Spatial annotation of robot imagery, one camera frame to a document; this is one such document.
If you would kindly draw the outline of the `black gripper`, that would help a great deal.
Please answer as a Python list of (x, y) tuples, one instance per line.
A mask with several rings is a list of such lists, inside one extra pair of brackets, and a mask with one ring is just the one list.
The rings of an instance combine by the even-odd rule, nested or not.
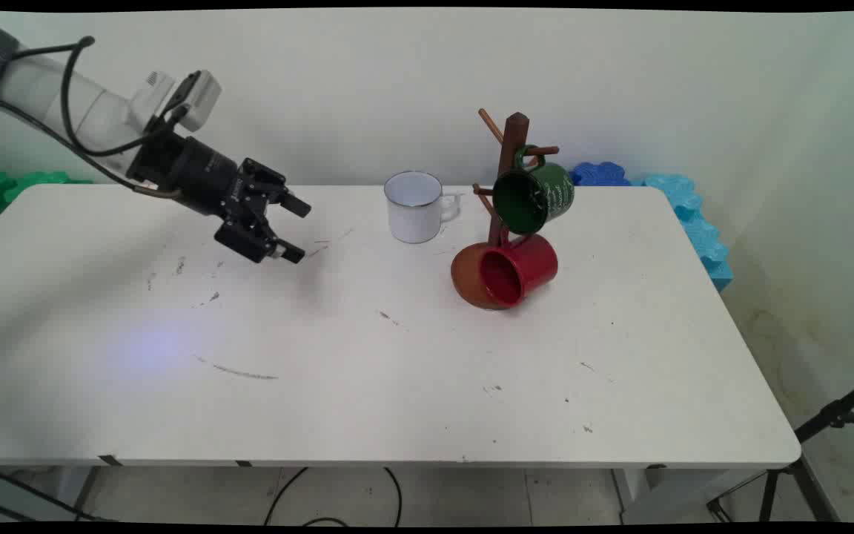
[[(177, 203), (203, 216), (224, 219), (234, 197), (240, 202), (244, 197), (264, 197), (265, 203), (279, 204), (298, 217), (311, 213), (311, 206), (288, 188), (285, 176), (271, 167), (247, 158), (239, 169), (236, 162), (209, 145), (174, 132), (162, 133), (138, 148), (128, 167), (128, 179), (151, 182), (162, 191), (177, 191)], [(297, 264), (306, 254), (281, 239), (264, 217), (227, 217), (213, 238), (252, 263), (282, 258)]]

